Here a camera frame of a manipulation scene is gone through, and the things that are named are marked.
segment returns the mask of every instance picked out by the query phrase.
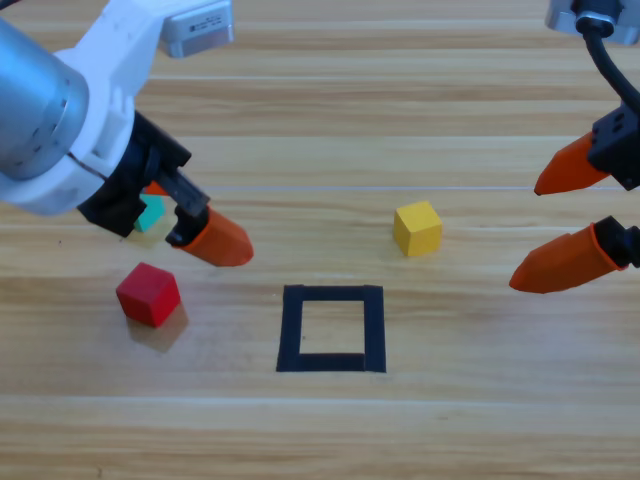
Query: red cube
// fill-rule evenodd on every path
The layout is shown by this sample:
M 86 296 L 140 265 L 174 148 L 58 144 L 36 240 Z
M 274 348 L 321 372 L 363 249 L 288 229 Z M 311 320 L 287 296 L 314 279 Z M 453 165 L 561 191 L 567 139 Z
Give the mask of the red cube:
M 127 317 L 158 328 L 180 305 L 180 292 L 173 274 L 140 263 L 116 289 Z

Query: cube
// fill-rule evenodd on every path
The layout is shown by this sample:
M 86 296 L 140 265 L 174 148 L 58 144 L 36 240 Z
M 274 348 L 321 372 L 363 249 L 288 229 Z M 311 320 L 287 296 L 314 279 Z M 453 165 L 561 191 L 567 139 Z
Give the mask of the cube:
M 435 252 L 442 239 L 442 220 L 429 202 L 400 207 L 396 210 L 393 235 L 407 257 Z
M 158 195 L 142 194 L 140 198 L 147 204 L 147 208 L 145 208 L 144 212 L 142 212 L 133 224 L 133 228 L 138 232 L 146 232 L 164 216 L 164 200 Z
M 116 289 L 127 317 L 158 328 L 180 304 L 180 292 L 173 274 L 140 263 Z

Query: wooden table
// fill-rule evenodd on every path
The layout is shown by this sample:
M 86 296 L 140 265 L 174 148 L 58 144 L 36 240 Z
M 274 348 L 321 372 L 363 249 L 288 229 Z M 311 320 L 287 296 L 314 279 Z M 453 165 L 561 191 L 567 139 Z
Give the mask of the wooden table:
M 99 0 L 3 13 L 49 50 Z M 251 235 L 221 270 L 79 214 L 0 208 L 0 477 L 631 480 L 640 477 L 640 277 L 508 288 L 535 246 L 633 193 L 538 198 L 554 152 L 617 105 L 546 1 L 237 0 L 237 42 L 158 55 L 140 111 Z M 640 80 L 637 52 L 614 52 Z M 406 259 L 393 212 L 430 201 L 439 252 Z M 176 275 L 165 328 L 128 323 L 140 261 Z M 276 373 L 286 284 L 382 285 L 387 374 Z M 362 350 L 362 308 L 305 307 L 305 352 Z

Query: silver sensor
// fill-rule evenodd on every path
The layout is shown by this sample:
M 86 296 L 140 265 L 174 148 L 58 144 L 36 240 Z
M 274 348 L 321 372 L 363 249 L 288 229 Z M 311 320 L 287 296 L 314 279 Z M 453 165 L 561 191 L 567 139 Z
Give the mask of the silver sensor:
M 220 1 L 164 22 L 160 48 L 170 57 L 185 58 L 233 42 L 233 8 Z

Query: teal cube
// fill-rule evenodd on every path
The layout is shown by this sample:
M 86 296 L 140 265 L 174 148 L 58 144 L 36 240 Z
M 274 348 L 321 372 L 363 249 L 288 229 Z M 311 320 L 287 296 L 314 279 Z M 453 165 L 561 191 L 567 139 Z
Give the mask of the teal cube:
M 133 227 L 138 232 L 146 232 L 153 227 L 165 214 L 164 199 L 160 195 L 140 195 L 140 199 L 147 204 L 144 212 L 138 217 Z

